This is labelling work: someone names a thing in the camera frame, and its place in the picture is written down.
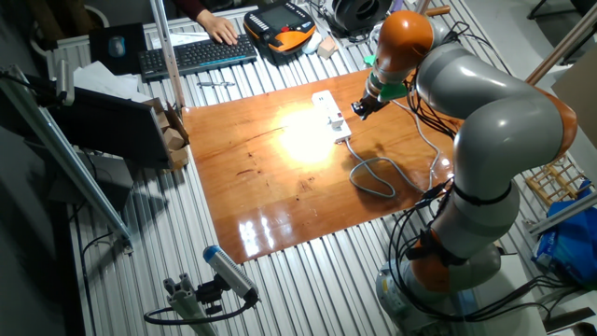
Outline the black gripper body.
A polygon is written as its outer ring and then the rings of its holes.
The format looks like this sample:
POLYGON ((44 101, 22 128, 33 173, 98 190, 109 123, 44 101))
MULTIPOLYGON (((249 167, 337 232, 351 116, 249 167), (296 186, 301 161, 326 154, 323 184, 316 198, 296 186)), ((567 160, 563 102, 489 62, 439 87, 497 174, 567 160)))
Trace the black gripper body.
POLYGON ((358 111, 360 114, 371 114, 379 111, 386 105, 388 105, 387 102, 380 102, 376 95, 371 95, 366 92, 359 100, 358 111))

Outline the person's hand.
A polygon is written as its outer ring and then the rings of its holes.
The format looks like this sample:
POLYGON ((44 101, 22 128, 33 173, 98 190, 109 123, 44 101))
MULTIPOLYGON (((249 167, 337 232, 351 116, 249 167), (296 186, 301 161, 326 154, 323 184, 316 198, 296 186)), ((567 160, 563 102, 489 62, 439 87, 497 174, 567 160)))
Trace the person's hand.
POLYGON ((209 10, 202 10, 195 21, 218 43, 227 45, 238 44, 238 34, 231 22, 225 18, 217 17, 209 10))

